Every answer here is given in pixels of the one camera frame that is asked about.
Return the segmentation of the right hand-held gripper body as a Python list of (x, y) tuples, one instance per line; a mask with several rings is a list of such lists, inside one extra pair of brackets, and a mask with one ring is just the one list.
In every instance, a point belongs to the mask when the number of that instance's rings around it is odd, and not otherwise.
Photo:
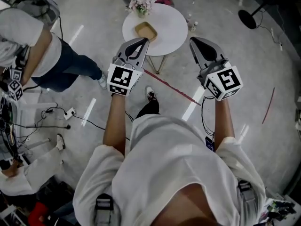
[(217, 101), (235, 95), (243, 87), (237, 67), (232, 66), (228, 59), (212, 62), (207, 68), (200, 70), (198, 80)]

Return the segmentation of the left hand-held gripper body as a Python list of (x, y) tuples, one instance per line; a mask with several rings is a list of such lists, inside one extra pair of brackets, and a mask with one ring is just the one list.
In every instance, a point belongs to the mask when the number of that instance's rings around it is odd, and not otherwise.
[(108, 69), (107, 88), (112, 94), (129, 96), (144, 73), (144, 55), (129, 57), (119, 52)]

